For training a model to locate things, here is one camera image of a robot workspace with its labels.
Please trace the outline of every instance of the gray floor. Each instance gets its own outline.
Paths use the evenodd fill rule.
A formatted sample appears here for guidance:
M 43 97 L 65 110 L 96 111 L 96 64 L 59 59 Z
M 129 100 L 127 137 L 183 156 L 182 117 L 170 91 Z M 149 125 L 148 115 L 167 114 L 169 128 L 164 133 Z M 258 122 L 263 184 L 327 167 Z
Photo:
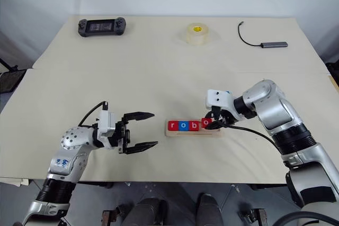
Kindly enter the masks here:
M 0 184 L 0 225 L 21 221 L 42 183 L 42 180 L 35 180 L 22 187 Z M 254 191 L 246 184 L 133 182 L 130 186 L 114 183 L 112 188 L 107 189 L 78 184 L 65 219 L 71 226 L 101 225 L 103 210 L 112 210 L 118 205 L 132 207 L 144 198 L 158 197 L 168 201 L 168 225 L 193 226 L 195 203 L 200 193 L 210 193 L 215 197 L 225 225 L 248 225 L 239 217 L 239 213 L 247 208 L 265 208 L 269 225 L 298 210 L 286 187 Z M 118 226 L 121 222 L 122 219 L 118 218 L 112 225 Z

